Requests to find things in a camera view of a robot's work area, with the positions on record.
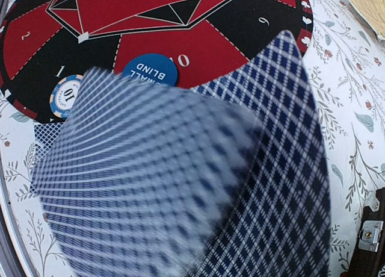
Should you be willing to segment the bent blue checkered card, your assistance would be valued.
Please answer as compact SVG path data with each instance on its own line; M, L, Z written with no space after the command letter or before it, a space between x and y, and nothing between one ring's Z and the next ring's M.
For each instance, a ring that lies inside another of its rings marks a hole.
M94 67L32 182L76 276L327 276L330 181L280 32L192 89Z

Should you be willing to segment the blue small blind chip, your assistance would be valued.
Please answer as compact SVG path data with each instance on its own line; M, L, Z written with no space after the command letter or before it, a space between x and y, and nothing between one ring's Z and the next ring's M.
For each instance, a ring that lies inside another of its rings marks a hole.
M122 76L152 84L175 87L178 71L171 59L162 54L143 54L131 60L123 69Z

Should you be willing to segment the blue white ten chip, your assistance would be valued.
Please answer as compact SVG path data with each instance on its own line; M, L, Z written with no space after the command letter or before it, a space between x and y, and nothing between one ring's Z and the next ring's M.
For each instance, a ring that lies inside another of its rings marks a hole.
M67 119L78 95L82 75L69 75L57 83L53 89L49 105L54 116Z

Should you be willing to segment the blue checkered card deck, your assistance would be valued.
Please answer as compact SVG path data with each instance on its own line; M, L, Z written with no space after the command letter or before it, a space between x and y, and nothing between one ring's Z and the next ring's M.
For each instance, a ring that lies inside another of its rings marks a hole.
M64 122L34 124L35 162L39 162L55 143Z

